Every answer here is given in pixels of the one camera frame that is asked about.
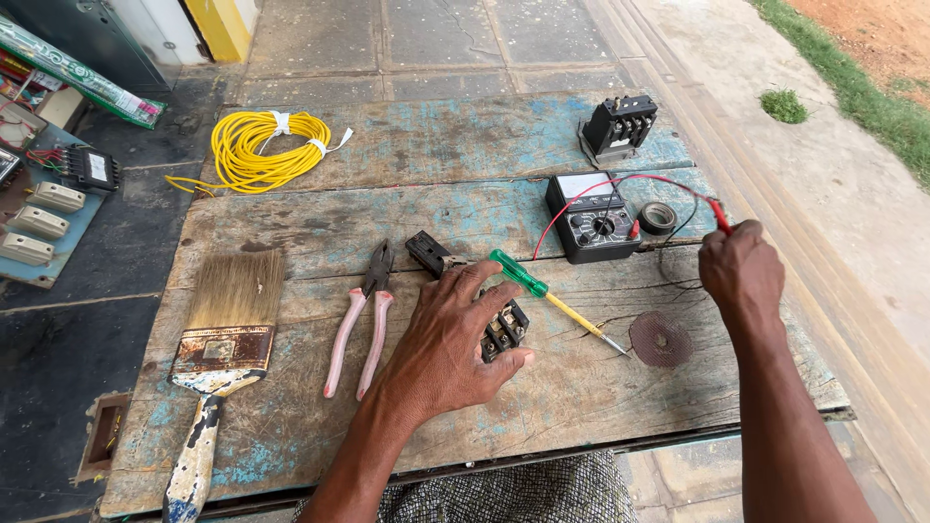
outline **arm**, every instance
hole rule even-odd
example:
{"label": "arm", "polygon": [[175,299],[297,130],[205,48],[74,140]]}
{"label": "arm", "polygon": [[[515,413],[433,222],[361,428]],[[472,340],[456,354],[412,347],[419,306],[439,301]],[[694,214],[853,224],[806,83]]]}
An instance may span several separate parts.
{"label": "arm", "polygon": [[746,521],[873,522],[788,349],[778,302],[785,268],[744,221],[704,238],[700,277],[717,302],[739,364]]}
{"label": "arm", "polygon": [[410,326],[391,361],[365,393],[342,446],[300,522],[374,521],[394,462],[417,428],[437,414],[487,403],[535,357],[512,349],[490,364],[478,340],[501,307],[520,293],[513,282],[472,301],[500,263],[481,261],[443,273],[420,290]]}

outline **voltage tester screwdriver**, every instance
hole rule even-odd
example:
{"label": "voltage tester screwdriver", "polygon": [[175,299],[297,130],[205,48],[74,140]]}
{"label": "voltage tester screwdriver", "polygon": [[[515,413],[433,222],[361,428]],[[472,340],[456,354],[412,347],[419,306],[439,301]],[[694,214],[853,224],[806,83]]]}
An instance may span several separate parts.
{"label": "voltage tester screwdriver", "polygon": [[608,345],[617,349],[621,354],[627,354],[627,351],[623,349],[619,344],[607,338],[603,331],[598,329],[592,324],[592,322],[581,317],[580,314],[576,313],[571,307],[562,303],[562,300],[559,300],[549,292],[549,286],[540,280],[534,278],[530,273],[524,269],[520,263],[517,263],[516,260],[508,256],[503,250],[499,248],[491,251],[489,256],[491,260],[499,262],[504,267],[504,274],[507,275],[511,280],[525,286],[529,289],[530,293],[537,298],[545,298],[549,300],[553,305],[562,310],[562,312],[571,316],[572,319],[579,322],[582,327],[591,332],[594,336],[604,340]]}

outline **analog multimeter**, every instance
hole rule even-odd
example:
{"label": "analog multimeter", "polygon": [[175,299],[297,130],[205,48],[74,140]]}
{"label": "analog multimeter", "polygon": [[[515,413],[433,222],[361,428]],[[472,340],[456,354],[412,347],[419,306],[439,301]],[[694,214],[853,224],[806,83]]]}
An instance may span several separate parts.
{"label": "analog multimeter", "polygon": [[[614,178],[608,171],[557,174],[549,179],[546,205],[555,216],[575,196],[595,183]],[[629,257],[643,243],[634,231],[636,209],[614,183],[595,187],[575,200],[555,221],[565,257],[572,264]]]}

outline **coiled yellow wire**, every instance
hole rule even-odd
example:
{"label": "coiled yellow wire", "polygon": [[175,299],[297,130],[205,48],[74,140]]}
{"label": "coiled yellow wire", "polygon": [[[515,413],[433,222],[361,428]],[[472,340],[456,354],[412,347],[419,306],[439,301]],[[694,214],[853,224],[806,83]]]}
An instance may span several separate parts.
{"label": "coiled yellow wire", "polygon": [[[308,139],[316,138],[329,146],[329,127],[319,118],[301,111],[290,115],[288,126],[292,134]],[[240,193],[260,194],[294,180],[323,159],[320,149],[309,142],[286,153],[273,156],[257,154],[257,150],[274,134],[276,128],[274,115],[267,111],[241,111],[224,116],[213,127],[210,136],[210,146],[216,156],[217,175],[222,183],[207,183],[181,176],[165,176],[165,180],[188,193],[199,189],[212,196],[213,193],[207,188],[225,188]],[[189,183],[193,188],[189,189],[178,182]]]}

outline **hand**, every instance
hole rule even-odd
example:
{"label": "hand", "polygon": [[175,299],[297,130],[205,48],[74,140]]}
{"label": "hand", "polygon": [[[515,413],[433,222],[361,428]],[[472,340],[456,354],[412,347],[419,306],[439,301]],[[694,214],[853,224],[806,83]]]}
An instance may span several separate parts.
{"label": "hand", "polygon": [[762,239],[762,224],[746,220],[732,236],[714,231],[704,236],[698,253],[700,280],[717,302],[724,321],[761,326],[776,320],[785,267],[775,248]]}
{"label": "hand", "polygon": [[520,286],[506,281],[473,301],[485,280],[500,271],[496,261],[479,261],[445,271],[438,282],[420,289],[410,326],[376,382],[378,394],[405,412],[412,428],[437,414],[487,403],[533,362],[533,351],[523,347],[490,364],[481,359],[478,341],[487,323],[521,293]]}

